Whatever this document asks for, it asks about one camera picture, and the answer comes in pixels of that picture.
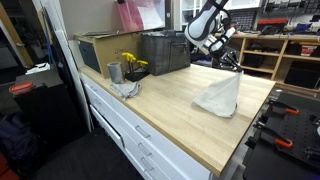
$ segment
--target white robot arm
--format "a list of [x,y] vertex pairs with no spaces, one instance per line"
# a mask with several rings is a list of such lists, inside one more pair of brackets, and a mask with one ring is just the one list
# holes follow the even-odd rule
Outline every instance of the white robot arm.
[[[230,14],[223,9],[228,0],[207,0],[202,10],[188,23],[185,29],[185,36],[194,45],[198,46],[206,54],[213,57],[225,56],[224,60],[236,67],[236,71],[241,72],[236,59],[232,59],[225,54],[225,44],[235,32],[234,27],[230,27]],[[224,12],[228,17],[221,20],[220,12]],[[215,38],[214,34],[224,28],[224,33],[220,38]]]

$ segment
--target white wall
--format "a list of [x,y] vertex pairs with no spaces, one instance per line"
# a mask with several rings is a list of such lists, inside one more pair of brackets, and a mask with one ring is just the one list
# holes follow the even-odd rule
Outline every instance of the white wall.
[[69,40],[90,31],[122,30],[115,0],[62,0],[61,11]]

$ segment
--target storage bin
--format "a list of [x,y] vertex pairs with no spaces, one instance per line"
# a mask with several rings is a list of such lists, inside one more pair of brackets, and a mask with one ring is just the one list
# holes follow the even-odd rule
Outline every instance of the storage bin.
[[242,65],[259,68],[264,62],[264,56],[262,55],[253,55],[253,54],[246,54],[244,56]]
[[148,62],[148,72],[155,76],[189,67],[189,41],[183,32],[144,33],[142,58]]
[[261,19],[258,21],[257,31],[262,31],[266,26],[277,28],[277,33],[282,33],[284,26],[287,25],[288,20],[285,18],[280,19]]

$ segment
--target cabinet door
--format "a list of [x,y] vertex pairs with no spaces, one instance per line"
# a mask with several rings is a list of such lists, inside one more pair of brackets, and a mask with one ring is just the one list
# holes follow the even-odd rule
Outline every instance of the cabinet door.
[[92,105],[90,105],[90,109],[92,111],[92,114],[99,122],[100,126],[109,134],[109,136],[119,146],[119,148],[122,149],[123,144],[121,136],[110,126],[110,124],[98,113],[98,111]]
[[188,22],[194,18],[202,9],[203,0],[181,0],[180,1],[180,29],[183,30]]
[[[141,119],[137,114],[124,106],[120,101],[116,99],[113,100],[118,123],[121,127],[120,129],[124,128],[123,131],[127,132],[130,135],[130,138],[133,139],[133,141],[136,140],[136,142],[139,143],[139,139],[143,139],[143,142],[149,144],[144,144],[146,148],[148,148],[150,151],[152,149],[158,151],[160,156],[162,156],[162,160],[168,161],[172,167],[176,168],[175,171],[177,171],[183,177],[186,177],[186,179],[209,179],[209,170],[195,161],[195,159],[186,154],[170,140],[165,138],[156,129],[154,129],[143,119]],[[161,161],[157,161],[156,159],[153,160],[155,160],[157,166],[162,170],[167,170],[166,167],[163,167],[165,163],[161,163]]]
[[145,179],[169,180],[165,173],[140,151],[138,144],[136,144],[127,133],[123,133],[123,140],[125,154]]
[[107,93],[103,88],[101,88],[98,84],[93,82],[89,77],[84,75],[83,73],[81,75],[84,83],[87,85],[86,88],[96,93],[110,107],[113,107],[111,95]]
[[99,95],[93,92],[90,87],[85,84],[86,92],[88,94],[91,104],[97,109],[97,111],[107,119],[107,121],[114,127],[118,128],[118,122],[115,112]]
[[261,0],[229,0],[224,6],[227,10],[258,8]]
[[165,174],[175,180],[186,180],[190,179],[183,171],[179,169],[174,163],[171,162],[166,156],[161,153],[155,146],[149,144],[147,141],[141,137],[138,132],[134,129],[131,124],[128,123],[129,120],[123,119],[118,113],[118,122],[121,129],[130,134],[130,138],[135,142],[136,148],[138,148],[145,156],[146,160],[154,162]]

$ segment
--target butcher block countertop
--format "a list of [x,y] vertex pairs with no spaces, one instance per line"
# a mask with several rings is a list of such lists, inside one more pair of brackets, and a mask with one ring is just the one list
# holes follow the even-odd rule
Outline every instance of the butcher block countertop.
[[238,110],[231,119],[220,118],[193,103],[211,83],[233,76],[233,72],[198,65],[140,81],[137,97],[123,101],[103,79],[83,67],[87,75],[135,112],[192,158],[220,176],[275,82],[244,75],[238,96]]

